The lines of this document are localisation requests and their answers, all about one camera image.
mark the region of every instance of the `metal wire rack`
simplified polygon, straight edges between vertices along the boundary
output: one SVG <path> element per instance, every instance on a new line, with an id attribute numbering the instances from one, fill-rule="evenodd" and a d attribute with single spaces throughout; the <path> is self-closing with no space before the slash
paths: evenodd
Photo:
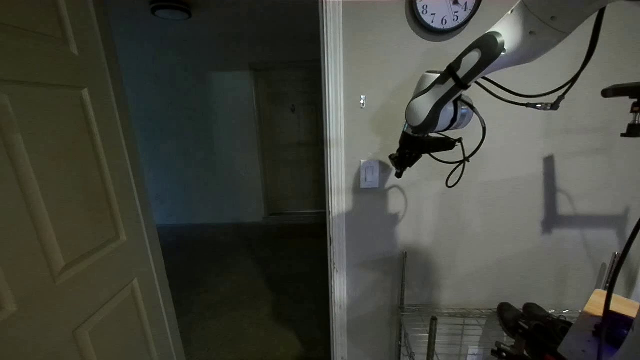
<path id="1" fill-rule="evenodd" d="M 500 341 L 512 345 L 513 340 L 500 328 L 494 309 L 461 309 L 427 305 L 405 305 L 404 287 L 406 253 L 400 292 L 397 358 L 410 360 L 483 360 L 493 359 L 491 349 Z M 550 310 L 574 322 L 580 311 Z"/>

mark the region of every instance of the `doorway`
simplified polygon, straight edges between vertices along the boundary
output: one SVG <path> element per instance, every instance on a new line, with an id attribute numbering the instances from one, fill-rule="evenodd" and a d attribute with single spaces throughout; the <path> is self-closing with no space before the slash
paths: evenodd
<path id="1" fill-rule="evenodd" d="M 253 66 L 266 217 L 324 213 L 319 62 Z"/>

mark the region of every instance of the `wall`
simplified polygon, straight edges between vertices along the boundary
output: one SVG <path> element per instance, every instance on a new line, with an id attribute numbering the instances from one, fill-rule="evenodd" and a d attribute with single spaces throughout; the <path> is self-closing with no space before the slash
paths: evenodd
<path id="1" fill-rule="evenodd" d="M 156 223 L 261 221 L 249 66 L 318 60 L 317 2 L 192 1 L 184 22 L 108 3 Z"/>
<path id="2" fill-rule="evenodd" d="M 609 85 L 640 79 L 640 28 L 633 26 L 640 8 L 628 3 L 607 10 L 593 61 L 561 111 L 514 108 L 477 88 L 468 91 L 487 120 L 488 138 L 457 188 L 444 186 L 451 167 L 428 158 L 402 180 L 389 178 L 387 168 L 384 188 L 358 188 L 359 160 L 386 162 L 396 150 L 421 72 L 444 69 L 514 3 L 484 1 L 466 30 L 446 42 L 416 35 L 404 1 L 343 4 L 350 360 L 393 354 L 403 249 L 409 303 L 534 301 L 577 309 L 640 216 L 640 142 L 619 137 L 631 102 L 600 97 Z M 593 18 L 544 58 L 492 77 L 529 93 L 560 85 L 578 69 L 592 25 Z M 364 110 L 360 95 L 367 96 Z M 474 146 L 479 126 L 455 136 Z M 545 188 L 557 194 L 556 209 L 545 206 Z M 544 219 L 556 226 L 545 232 Z M 637 254 L 618 283 L 620 293 L 633 288 Z"/>

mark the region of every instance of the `door frame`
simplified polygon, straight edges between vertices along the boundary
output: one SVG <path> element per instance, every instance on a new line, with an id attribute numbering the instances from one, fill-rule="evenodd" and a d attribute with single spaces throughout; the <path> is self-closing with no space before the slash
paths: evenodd
<path id="1" fill-rule="evenodd" d="M 111 96 L 114 100 L 116 107 L 115 113 L 118 117 L 118 125 L 120 126 L 122 138 L 124 139 L 125 154 L 129 160 L 129 171 L 131 174 L 131 180 L 134 184 L 134 192 L 137 196 L 140 222 L 143 226 L 143 232 L 145 235 L 144 240 L 147 244 L 148 255 L 151 258 L 151 265 L 156 278 L 156 286 L 160 295 L 160 303 L 162 304 L 161 310 L 163 311 L 165 326 L 169 333 L 169 342 L 173 352 L 173 360 L 185 360 L 186 358 L 184 355 L 182 338 L 180 337 L 180 331 L 178 329 L 178 319 L 175 316 L 171 289 L 169 289 L 169 281 L 166 277 L 166 270 L 164 269 L 162 248 L 160 247 L 156 223 L 151 210 L 151 202 L 148 199 L 147 188 L 145 187 L 142 165 L 140 163 L 140 158 L 138 157 L 138 146 L 133 127 L 129 119 L 129 107 L 125 98 L 124 85 L 122 83 L 122 72 L 120 71 L 120 64 L 118 63 L 118 58 L 116 56 L 115 43 L 111 38 L 112 32 L 108 18 L 106 0 L 92 0 L 92 2 L 94 10 L 92 15 L 95 16 L 96 23 L 98 24 L 98 30 L 102 42 L 102 55 L 107 63 L 109 72 L 109 83 L 112 90 Z"/>
<path id="2" fill-rule="evenodd" d="M 342 1 L 319 2 L 324 102 L 332 359 L 347 359 L 346 171 Z"/>
<path id="3" fill-rule="evenodd" d="M 262 143 L 262 123 L 263 118 L 260 114 L 260 101 L 258 99 L 258 77 L 257 73 L 265 70 L 282 70 L 282 69 L 309 69 L 317 67 L 321 69 L 322 63 L 320 60 L 306 60 L 306 61 L 270 61 L 270 62 L 258 62 L 249 63 L 250 77 L 253 85 L 253 112 L 255 117 L 255 131 L 258 143 L 258 162 L 260 163 L 260 182 L 262 184 L 262 218 L 267 222 L 276 223 L 299 223 L 299 222 L 315 222 L 320 218 L 324 220 L 324 214 L 326 213 L 326 207 L 322 211 L 291 211 L 286 213 L 275 213 L 269 215 L 269 201 L 267 198 L 267 183 L 265 180 L 265 168 L 264 168 L 264 144 Z"/>

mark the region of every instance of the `closed door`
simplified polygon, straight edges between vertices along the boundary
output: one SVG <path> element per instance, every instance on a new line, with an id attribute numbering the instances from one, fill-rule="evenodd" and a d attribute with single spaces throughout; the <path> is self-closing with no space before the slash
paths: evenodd
<path id="1" fill-rule="evenodd" d="M 255 72 L 267 215 L 324 211 L 319 64 Z"/>
<path id="2" fill-rule="evenodd" d="M 0 3 L 0 359 L 175 359 L 92 2 Z"/>

